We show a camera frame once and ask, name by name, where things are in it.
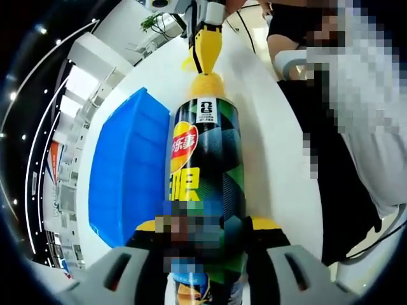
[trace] white table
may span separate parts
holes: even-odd
[[[90,170],[102,125],[143,86],[173,114],[185,101],[196,75],[181,71],[187,56],[188,43],[173,39],[134,67],[93,117],[76,193],[79,238],[87,267],[109,251],[88,221]],[[239,112],[247,213],[274,219],[292,244],[321,258],[319,188],[310,178],[309,153],[303,152],[303,134],[285,96],[260,59],[228,27],[223,27],[223,49],[215,71],[224,77],[227,96]]]

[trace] white shirt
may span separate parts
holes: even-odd
[[[390,43],[360,10],[338,10],[338,20],[346,47],[336,54],[313,48],[310,60],[329,63],[329,106],[359,178],[384,217],[407,203],[407,88]]]

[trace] blue storage bin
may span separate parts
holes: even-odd
[[[110,246],[126,244],[165,199],[170,113],[142,88],[107,119],[89,181],[90,227]]]

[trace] lay's chip can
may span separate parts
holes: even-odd
[[[178,109],[169,200],[219,205],[213,210],[223,211],[221,244],[225,247],[235,240],[233,235],[245,217],[244,171],[238,113],[225,98],[193,98]],[[176,304],[240,305],[244,265],[244,255],[237,252],[220,263],[216,272],[213,266],[204,266],[203,273],[173,273]]]
[[[238,114],[226,99],[194,98],[178,109],[169,200],[221,201],[225,220],[245,217]]]

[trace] yellow cap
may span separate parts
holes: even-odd
[[[223,81],[216,73],[199,74],[192,82],[188,100],[197,97],[223,97],[225,98]]]

